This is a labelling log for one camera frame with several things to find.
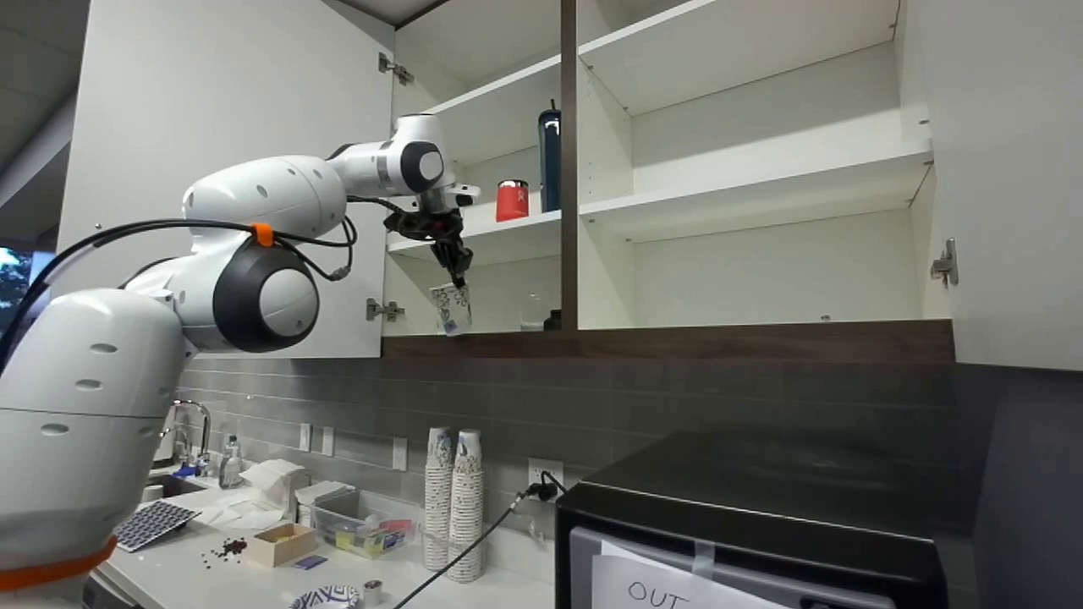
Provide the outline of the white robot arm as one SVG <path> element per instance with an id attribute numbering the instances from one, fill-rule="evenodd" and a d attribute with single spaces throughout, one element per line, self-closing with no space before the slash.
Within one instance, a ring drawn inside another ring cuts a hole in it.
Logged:
<path id="1" fill-rule="evenodd" d="M 17 601 L 75 592 L 120 546 L 192 352 L 278 352 L 304 342 L 330 274 L 313 244 L 357 244 L 349 210 L 470 267 L 440 121 L 404 116 L 382 142 L 266 156 L 183 193 L 190 249 L 114 286 L 58 295 L 37 276 L 4 333 L 0 580 Z"/>

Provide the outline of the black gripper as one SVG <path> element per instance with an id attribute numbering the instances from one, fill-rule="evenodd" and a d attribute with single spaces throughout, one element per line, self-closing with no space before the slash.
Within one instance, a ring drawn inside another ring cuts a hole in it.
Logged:
<path id="1" fill-rule="evenodd" d="M 464 216 L 458 210 L 420 212 L 420 230 L 431 240 L 432 257 L 450 267 L 453 286 L 470 286 L 475 281 L 475 265 L 470 265 L 470 246 L 464 244 Z"/>

